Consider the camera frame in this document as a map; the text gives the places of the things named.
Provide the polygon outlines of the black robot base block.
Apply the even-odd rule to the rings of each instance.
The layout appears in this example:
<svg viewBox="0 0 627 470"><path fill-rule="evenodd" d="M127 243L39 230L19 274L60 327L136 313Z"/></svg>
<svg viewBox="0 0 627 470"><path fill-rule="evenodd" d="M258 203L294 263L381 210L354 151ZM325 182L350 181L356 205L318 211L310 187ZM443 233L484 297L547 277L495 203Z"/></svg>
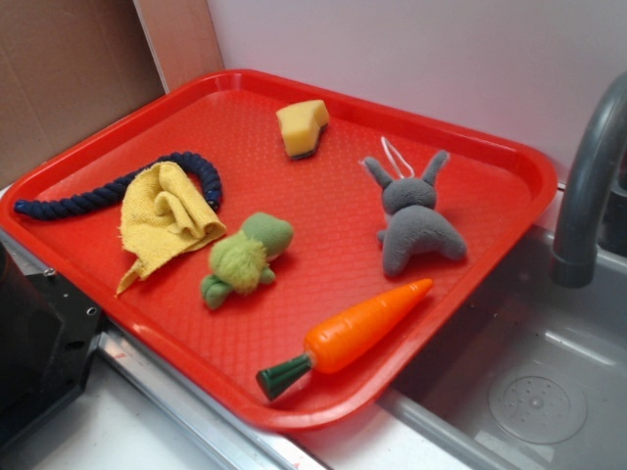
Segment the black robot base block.
<svg viewBox="0 0 627 470"><path fill-rule="evenodd" d="M1 249L1 448L80 396L102 329L95 301L60 273L24 274Z"/></svg>

